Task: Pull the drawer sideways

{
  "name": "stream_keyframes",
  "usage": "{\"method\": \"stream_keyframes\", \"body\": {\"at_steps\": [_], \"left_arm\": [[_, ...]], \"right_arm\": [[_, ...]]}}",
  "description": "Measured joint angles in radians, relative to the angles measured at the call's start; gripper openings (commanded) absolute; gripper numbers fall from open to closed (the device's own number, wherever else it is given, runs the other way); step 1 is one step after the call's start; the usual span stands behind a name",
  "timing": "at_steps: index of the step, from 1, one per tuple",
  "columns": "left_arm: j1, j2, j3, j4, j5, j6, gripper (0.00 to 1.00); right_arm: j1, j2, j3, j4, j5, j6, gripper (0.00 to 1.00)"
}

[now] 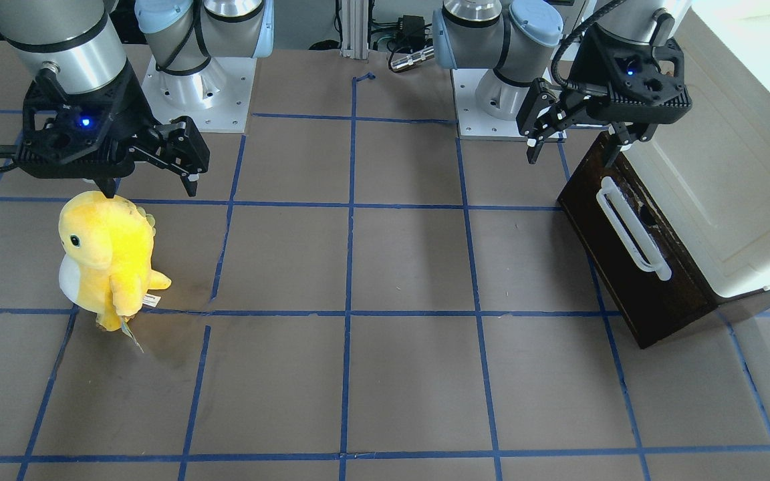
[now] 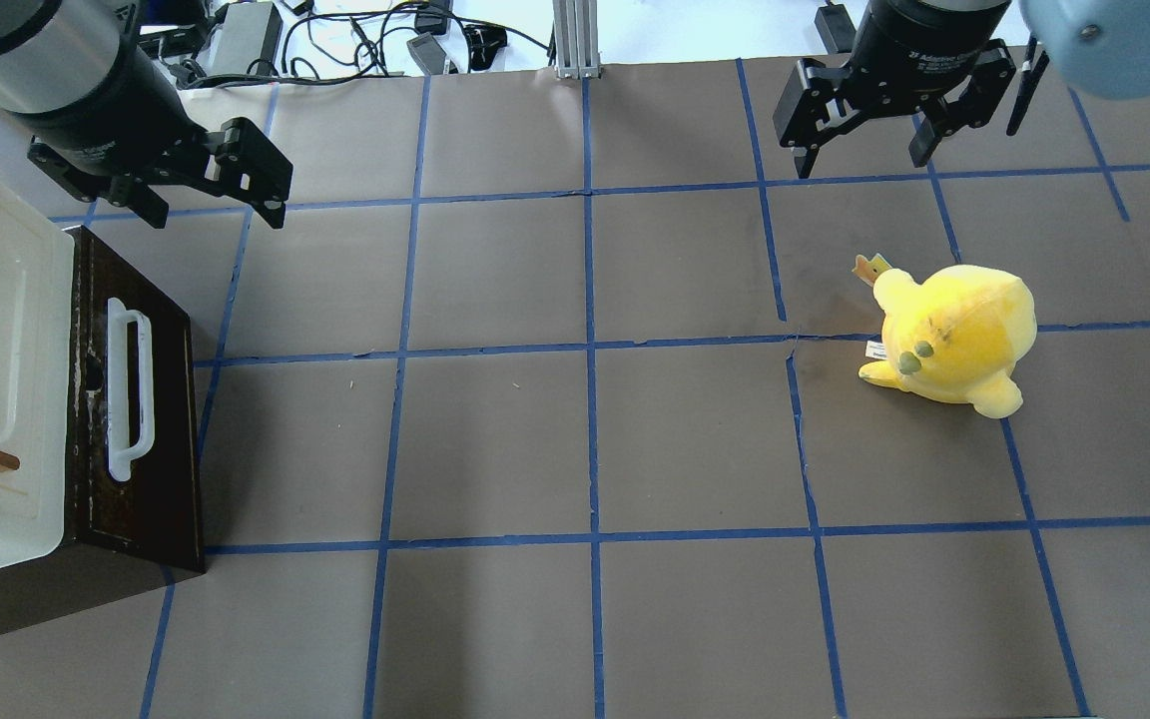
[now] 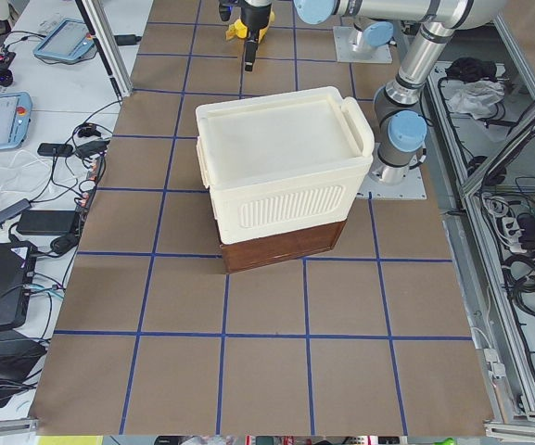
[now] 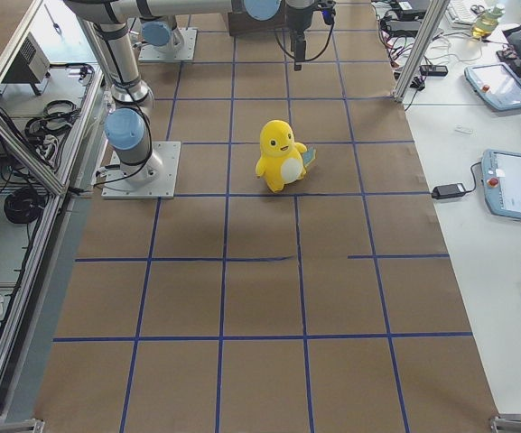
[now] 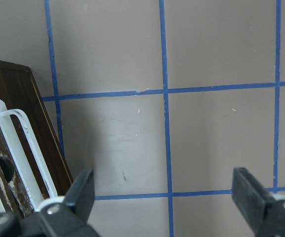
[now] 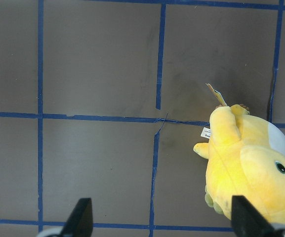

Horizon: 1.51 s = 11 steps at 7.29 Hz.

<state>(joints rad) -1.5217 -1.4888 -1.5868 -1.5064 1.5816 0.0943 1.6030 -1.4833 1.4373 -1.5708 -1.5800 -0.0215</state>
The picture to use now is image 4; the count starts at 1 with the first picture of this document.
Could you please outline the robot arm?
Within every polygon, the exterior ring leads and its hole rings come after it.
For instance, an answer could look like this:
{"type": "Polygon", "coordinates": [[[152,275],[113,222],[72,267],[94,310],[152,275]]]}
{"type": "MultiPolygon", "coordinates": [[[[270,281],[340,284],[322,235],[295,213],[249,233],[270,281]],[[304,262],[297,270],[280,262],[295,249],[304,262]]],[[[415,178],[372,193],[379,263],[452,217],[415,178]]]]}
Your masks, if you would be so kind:
{"type": "Polygon", "coordinates": [[[178,14],[245,13],[257,21],[275,16],[278,1],[67,1],[81,22],[92,27],[91,45],[103,56],[103,72],[111,79],[116,109],[107,116],[104,131],[124,174],[118,181],[139,186],[155,180],[163,168],[154,149],[150,114],[154,95],[142,79],[129,36],[128,21],[138,18],[149,27],[162,27],[146,37],[152,45],[172,41],[172,22],[178,14]]]}
{"type": "Polygon", "coordinates": [[[140,22],[143,42],[157,51],[173,54],[183,47],[184,39],[175,15],[141,18],[140,22]]]}

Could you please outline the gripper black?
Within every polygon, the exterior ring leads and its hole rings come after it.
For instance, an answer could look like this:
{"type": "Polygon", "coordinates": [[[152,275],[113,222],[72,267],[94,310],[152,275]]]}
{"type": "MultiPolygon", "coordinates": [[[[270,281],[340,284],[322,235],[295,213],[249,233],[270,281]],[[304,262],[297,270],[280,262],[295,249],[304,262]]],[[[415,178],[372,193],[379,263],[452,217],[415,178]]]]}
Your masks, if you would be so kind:
{"type": "MultiPolygon", "coordinates": [[[[313,0],[286,0],[285,21],[293,38],[304,36],[304,33],[312,25],[314,11],[313,0]]],[[[293,70],[301,71],[306,61],[306,40],[295,39],[292,42],[293,70]]]]}

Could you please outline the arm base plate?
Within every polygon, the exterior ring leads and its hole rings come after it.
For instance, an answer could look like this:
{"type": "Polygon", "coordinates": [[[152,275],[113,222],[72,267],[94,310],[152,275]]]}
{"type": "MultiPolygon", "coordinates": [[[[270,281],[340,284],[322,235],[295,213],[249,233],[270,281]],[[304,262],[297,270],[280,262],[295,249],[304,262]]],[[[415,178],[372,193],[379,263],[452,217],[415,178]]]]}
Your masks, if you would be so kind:
{"type": "Polygon", "coordinates": [[[179,28],[184,39],[183,47],[173,54],[166,54],[157,51],[153,46],[144,42],[140,54],[139,61],[143,63],[169,63],[180,61],[192,61],[195,52],[197,39],[197,29],[193,27],[179,28]]]}
{"type": "Polygon", "coordinates": [[[173,198],[180,161],[181,143],[153,142],[153,153],[146,165],[134,176],[131,166],[121,165],[119,155],[112,152],[111,164],[119,168],[107,172],[101,196],[105,199],[173,198]]]}

